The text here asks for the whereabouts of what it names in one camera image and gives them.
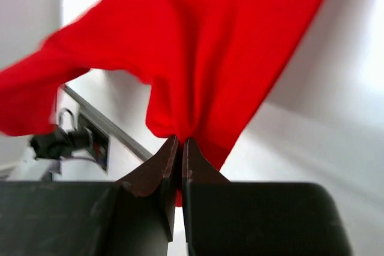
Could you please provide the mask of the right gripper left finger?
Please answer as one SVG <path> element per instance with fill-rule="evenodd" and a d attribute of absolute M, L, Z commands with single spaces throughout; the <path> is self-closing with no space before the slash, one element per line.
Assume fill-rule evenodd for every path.
<path fill-rule="evenodd" d="M 160 212 L 169 242 L 173 240 L 178 189 L 178 149 L 179 140 L 173 135 L 155 155 L 117 180 L 125 190 L 137 198 L 155 197 L 155 209 Z"/>

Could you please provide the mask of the red t-shirt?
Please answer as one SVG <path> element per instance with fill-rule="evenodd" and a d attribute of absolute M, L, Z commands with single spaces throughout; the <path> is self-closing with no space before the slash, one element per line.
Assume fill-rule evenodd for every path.
<path fill-rule="evenodd" d="M 151 86 L 146 125 L 221 168 L 323 0 L 101 0 L 1 72 L 1 131 L 53 130 L 58 89 L 90 69 Z"/>

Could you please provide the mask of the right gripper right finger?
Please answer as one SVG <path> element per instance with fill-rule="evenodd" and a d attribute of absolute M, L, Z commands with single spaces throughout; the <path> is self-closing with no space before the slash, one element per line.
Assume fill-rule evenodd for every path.
<path fill-rule="evenodd" d="M 187 243 L 190 239 L 192 223 L 189 215 L 190 201 L 188 200 L 189 188 L 187 187 L 189 182 L 214 185 L 230 182 L 203 156 L 197 141 L 193 138 L 189 138 L 184 143 L 181 170 L 182 210 Z"/>

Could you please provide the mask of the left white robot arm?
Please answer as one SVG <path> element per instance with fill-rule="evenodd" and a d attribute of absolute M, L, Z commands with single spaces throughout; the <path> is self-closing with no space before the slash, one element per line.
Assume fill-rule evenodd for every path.
<path fill-rule="evenodd" d="M 33 160 L 16 167 L 6 180 L 51 182 L 54 174 L 61 174 L 63 161 L 73 160 L 74 153 L 93 145 L 94 137 L 87 128 L 69 132 L 57 128 L 49 134 L 33 135 L 29 141 Z"/>

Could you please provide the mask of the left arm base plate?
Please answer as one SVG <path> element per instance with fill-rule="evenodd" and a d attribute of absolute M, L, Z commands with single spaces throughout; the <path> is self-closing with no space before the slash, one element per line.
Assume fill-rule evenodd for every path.
<path fill-rule="evenodd" d="M 93 144 L 86 148 L 87 153 L 95 159 L 96 163 L 102 170 L 108 170 L 108 152 L 109 152 L 109 135 L 104 132 L 95 121 L 79 112 L 77 116 L 77 125 L 79 128 L 87 128 L 92 132 Z"/>

